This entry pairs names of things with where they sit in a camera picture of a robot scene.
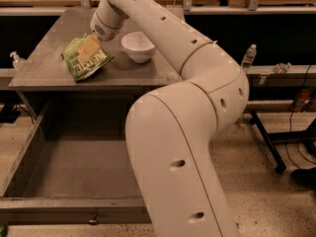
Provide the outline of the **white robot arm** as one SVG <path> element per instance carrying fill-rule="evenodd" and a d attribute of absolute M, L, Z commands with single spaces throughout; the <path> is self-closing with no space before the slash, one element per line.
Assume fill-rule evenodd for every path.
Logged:
<path fill-rule="evenodd" d="M 90 23 L 111 40 L 132 19 L 181 82 L 141 96 L 125 140 L 157 237 L 240 237 L 209 155 L 213 136 L 244 112 L 244 70 L 215 41 L 153 0 L 101 0 Z"/>

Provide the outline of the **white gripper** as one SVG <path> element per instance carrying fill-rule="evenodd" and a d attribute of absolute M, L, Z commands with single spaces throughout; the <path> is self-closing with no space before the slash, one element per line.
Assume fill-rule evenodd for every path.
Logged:
<path fill-rule="evenodd" d="M 128 15 L 111 4 L 108 0 L 101 0 L 90 22 L 91 31 L 95 35 L 86 36 L 83 45 L 78 49 L 80 62 L 88 62 L 101 48 L 100 40 L 112 40 L 120 31 Z"/>

